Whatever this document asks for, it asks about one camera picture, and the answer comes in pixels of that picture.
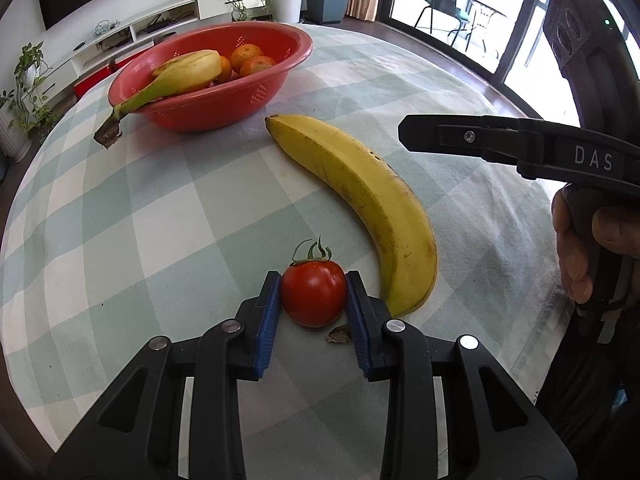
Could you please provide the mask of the person's right forearm sleeve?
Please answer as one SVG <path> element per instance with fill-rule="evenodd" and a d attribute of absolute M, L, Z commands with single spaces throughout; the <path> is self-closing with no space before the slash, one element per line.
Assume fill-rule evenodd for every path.
<path fill-rule="evenodd" d="M 639 477 L 639 308 L 597 322 L 575 312 L 536 408 L 579 479 Z"/>

